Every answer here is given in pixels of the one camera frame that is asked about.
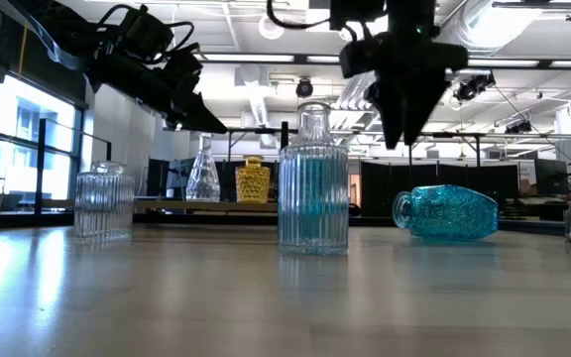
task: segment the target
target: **glossy tabletop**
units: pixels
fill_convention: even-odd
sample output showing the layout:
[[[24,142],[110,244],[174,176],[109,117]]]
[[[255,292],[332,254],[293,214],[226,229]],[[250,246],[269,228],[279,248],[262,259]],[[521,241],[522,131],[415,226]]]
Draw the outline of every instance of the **glossy tabletop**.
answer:
[[[0,356],[570,356],[571,249],[499,232],[350,229],[346,257],[274,227],[0,231]]]

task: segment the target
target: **window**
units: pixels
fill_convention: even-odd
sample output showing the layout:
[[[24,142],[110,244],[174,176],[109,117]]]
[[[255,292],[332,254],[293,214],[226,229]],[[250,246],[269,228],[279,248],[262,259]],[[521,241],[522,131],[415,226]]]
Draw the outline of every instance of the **window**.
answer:
[[[6,76],[0,84],[0,133],[37,142],[42,118],[72,128],[75,109],[30,84]],[[48,122],[46,145],[71,152],[73,137],[71,130]]]
[[[44,198],[67,198],[70,160],[66,155],[46,153]],[[21,193],[22,201],[34,202],[36,188],[37,149],[0,140],[0,193]]]
[[[43,197],[68,198],[77,136],[61,125],[75,127],[79,114],[71,104],[6,76],[0,84],[0,193],[23,194],[22,202],[34,202],[39,124],[47,118]]]

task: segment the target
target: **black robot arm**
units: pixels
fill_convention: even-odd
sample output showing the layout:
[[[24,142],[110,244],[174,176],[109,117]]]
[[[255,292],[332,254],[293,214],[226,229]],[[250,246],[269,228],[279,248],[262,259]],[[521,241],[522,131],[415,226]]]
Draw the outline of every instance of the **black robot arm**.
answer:
[[[199,81],[201,63],[191,53],[199,44],[182,47],[187,38],[167,50],[171,27],[139,9],[116,5],[99,21],[89,23],[57,1],[3,0],[20,13],[50,58],[68,69],[81,71],[94,92],[102,84],[133,98],[139,105],[157,112],[168,128],[178,124],[184,130],[226,133],[226,127],[204,106],[201,94],[193,93]],[[119,25],[104,22],[115,11],[125,11]],[[166,62],[164,67],[149,68]]]

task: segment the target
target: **blue textured vase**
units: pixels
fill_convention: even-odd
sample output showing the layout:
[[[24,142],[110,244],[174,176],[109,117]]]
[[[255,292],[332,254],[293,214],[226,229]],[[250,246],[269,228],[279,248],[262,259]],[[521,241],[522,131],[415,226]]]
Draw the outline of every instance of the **blue textured vase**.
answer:
[[[279,247],[297,254],[347,251],[347,149],[329,134],[330,108],[299,106],[296,140],[283,148],[279,174]]]
[[[421,238],[473,240],[497,231],[499,210],[490,197],[456,185],[416,187],[394,201],[394,222]]]

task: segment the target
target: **yellow textured vase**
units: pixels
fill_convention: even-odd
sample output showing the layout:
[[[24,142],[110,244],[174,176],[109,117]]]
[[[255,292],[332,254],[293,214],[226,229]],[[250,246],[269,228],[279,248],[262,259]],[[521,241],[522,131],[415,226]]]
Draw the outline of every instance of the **yellow textured vase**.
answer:
[[[262,156],[248,155],[245,158],[246,166],[235,170],[237,201],[266,203],[270,187],[270,169],[262,167]]]

